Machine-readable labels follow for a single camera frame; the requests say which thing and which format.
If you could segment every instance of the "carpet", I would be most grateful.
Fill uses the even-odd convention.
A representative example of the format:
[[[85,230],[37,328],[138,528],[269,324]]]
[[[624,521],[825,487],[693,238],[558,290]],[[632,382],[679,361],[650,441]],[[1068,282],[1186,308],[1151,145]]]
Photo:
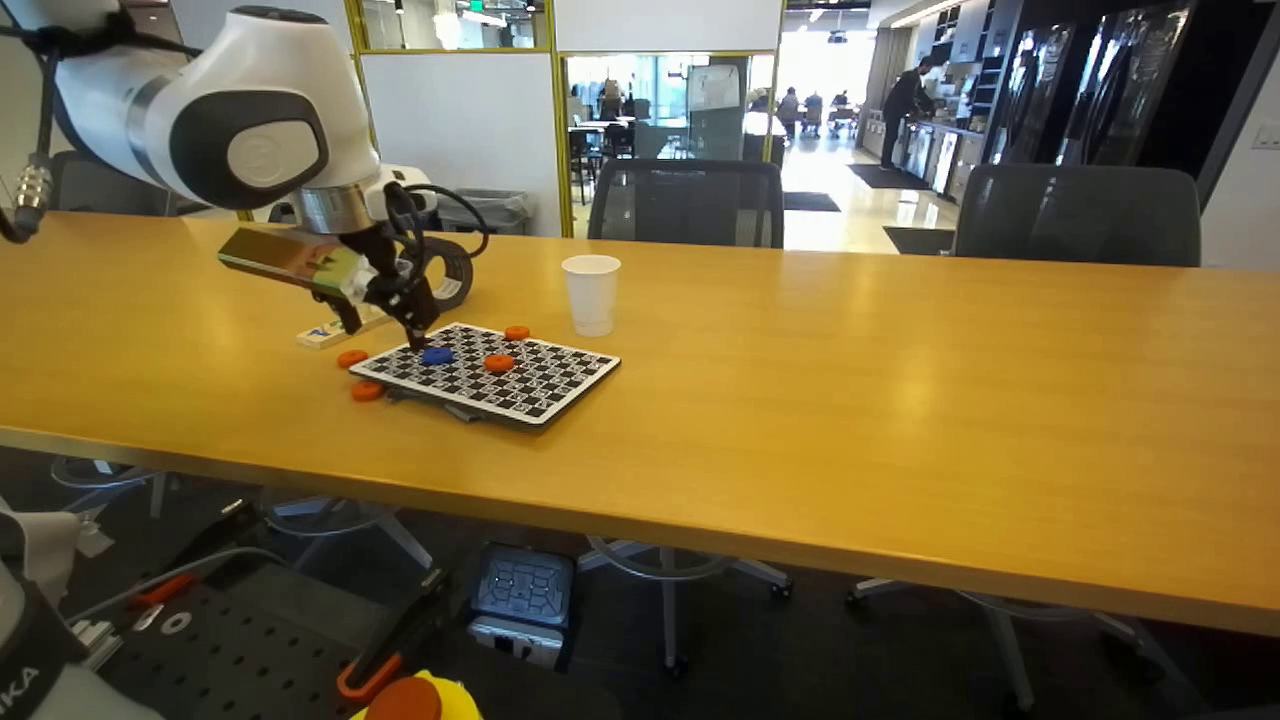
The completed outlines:
[[[885,238],[894,246],[899,256],[941,256],[942,248],[950,248],[946,230],[890,230],[885,223]]]
[[[841,211],[829,191],[785,191],[785,208],[792,211]]]
[[[873,189],[928,189],[918,176],[885,169],[885,164],[848,164]]]

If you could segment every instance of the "checkers board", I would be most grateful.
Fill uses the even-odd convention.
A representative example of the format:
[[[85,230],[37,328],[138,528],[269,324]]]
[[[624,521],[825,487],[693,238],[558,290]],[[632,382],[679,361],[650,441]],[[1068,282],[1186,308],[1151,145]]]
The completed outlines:
[[[516,364],[504,377],[490,377],[485,372],[485,356],[490,352],[509,352]],[[441,324],[419,352],[398,346],[351,364],[357,377],[516,424],[554,419],[611,367],[620,367],[620,356],[549,340],[509,340],[504,331],[477,324]]]

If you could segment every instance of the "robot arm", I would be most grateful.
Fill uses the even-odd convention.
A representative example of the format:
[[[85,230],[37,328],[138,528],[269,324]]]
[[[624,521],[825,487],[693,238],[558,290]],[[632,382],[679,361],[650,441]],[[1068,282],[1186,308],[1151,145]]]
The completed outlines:
[[[130,34],[120,0],[0,0],[37,52],[63,137],[167,191],[216,208],[262,208],[292,197],[311,238],[335,238],[370,265],[368,303],[394,316],[411,346],[441,316],[423,282],[423,238],[394,222],[402,189],[385,191],[385,218],[363,191],[378,179],[368,113],[348,52],[308,14],[234,7],[195,55]],[[48,171],[17,191],[9,242],[37,233]]]

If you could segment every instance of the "white cup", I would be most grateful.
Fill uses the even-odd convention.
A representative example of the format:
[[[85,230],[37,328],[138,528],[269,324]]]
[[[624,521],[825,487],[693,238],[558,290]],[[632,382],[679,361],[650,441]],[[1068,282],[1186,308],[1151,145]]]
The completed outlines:
[[[578,337],[609,337],[611,331],[611,297],[614,273],[624,262],[614,256],[568,256],[563,265],[568,285],[568,314]]]

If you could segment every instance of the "tabletop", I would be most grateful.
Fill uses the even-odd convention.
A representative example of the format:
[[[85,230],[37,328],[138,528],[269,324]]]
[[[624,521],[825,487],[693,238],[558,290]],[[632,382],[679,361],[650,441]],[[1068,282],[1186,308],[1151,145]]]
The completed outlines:
[[[549,429],[351,403],[222,222],[0,248],[0,443],[1280,636],[1280,276],[494,242],[446,321],[624,356]],[[558,256],[624,262],[572,337]]]

